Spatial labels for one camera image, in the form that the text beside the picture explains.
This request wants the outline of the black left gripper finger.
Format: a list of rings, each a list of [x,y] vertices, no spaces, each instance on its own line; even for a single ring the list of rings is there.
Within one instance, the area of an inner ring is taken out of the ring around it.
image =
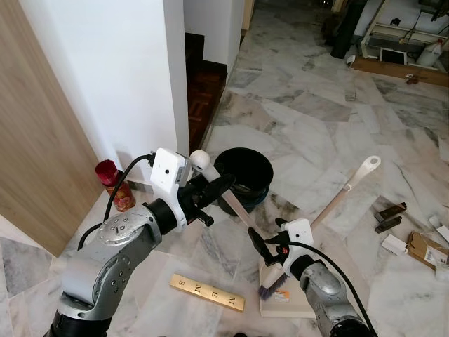
[[[209,180],[202,187],[202,206],[211,205],[214,201],[221,199],[224,193],[230,192],[235,180],[235,176],[220,176],[214,180]]]

